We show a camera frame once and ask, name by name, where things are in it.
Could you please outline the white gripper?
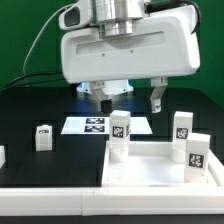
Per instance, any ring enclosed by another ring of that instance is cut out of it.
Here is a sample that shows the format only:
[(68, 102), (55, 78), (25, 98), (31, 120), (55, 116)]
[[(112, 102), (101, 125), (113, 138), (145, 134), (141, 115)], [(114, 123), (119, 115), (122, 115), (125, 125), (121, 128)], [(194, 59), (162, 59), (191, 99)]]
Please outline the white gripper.
[(100, 81), (152, 78), (152, 113), (171, 76), (191, 75), (200, 66), (193, 6), (153, 13), (133, 23), (130, 35), (101, 39), (96, 27), (66, 33), (61, 41), (62, 70), (70, 83), (91, 82), (98, 109), (110, 113), (112, 100)]

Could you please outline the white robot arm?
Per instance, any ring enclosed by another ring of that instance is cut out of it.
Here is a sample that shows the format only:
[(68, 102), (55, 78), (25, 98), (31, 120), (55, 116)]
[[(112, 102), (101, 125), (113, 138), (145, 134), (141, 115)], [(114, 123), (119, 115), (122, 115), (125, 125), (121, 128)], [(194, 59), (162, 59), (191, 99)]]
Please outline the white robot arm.
[(190, 0), (79, 0), (59, 17), (63, 75), (88, 83), (99, 109), (111, 110), (103, 91), (110, 81), (150, 79), (151, 111), (172, 76), (191, 75), (200, 66), (196, 30), (198, 5)]

